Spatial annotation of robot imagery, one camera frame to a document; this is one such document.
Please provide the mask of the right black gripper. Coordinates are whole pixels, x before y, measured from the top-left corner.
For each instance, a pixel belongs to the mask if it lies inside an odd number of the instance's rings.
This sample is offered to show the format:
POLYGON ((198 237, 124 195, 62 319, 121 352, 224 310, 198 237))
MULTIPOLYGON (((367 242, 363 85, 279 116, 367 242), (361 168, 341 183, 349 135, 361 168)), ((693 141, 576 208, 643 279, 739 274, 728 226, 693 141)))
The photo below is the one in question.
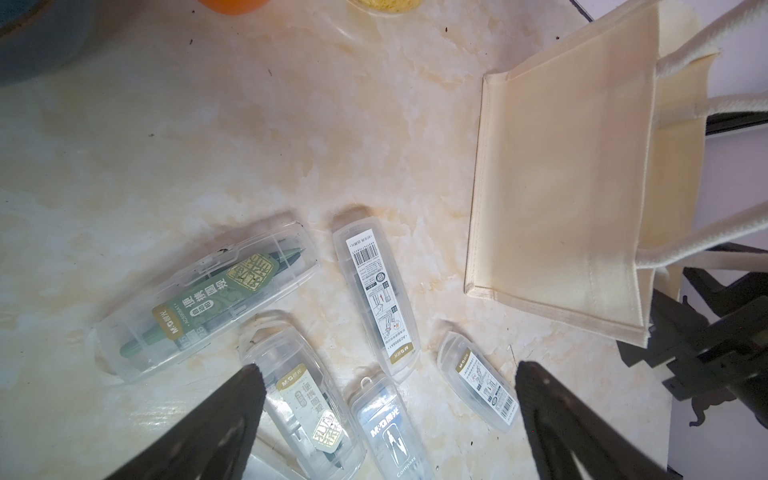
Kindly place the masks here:
POLYGON ((672 376, 663 385, 678 400, 728 387, 767 429, 767 275, 747 273, 723 285, 703 269, 683 274, 719 319, 710 322, 686 300, 656 290, 647 345, 619 341, 622 361, 666 366, 672 376))

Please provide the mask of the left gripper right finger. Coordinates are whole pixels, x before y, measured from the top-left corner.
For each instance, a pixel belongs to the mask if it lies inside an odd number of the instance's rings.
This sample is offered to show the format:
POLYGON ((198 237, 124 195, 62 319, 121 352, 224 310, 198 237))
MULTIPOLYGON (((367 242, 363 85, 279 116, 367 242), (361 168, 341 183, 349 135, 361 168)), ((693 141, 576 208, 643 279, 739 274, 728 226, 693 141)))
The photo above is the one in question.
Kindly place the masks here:
POLYGON ((670 479, 537 362, 515 376, 528 441, 541 479, 670 479))

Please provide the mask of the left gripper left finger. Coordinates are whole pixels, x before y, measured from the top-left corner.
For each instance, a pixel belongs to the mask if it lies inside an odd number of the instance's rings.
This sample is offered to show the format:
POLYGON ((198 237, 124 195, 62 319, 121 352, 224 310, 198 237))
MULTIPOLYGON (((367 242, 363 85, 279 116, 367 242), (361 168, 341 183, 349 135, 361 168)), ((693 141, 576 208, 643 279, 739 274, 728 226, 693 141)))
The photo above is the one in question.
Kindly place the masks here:
POLYGON ((111 479, 240 479, 266 399, 259 368, 242 367, 111 479))

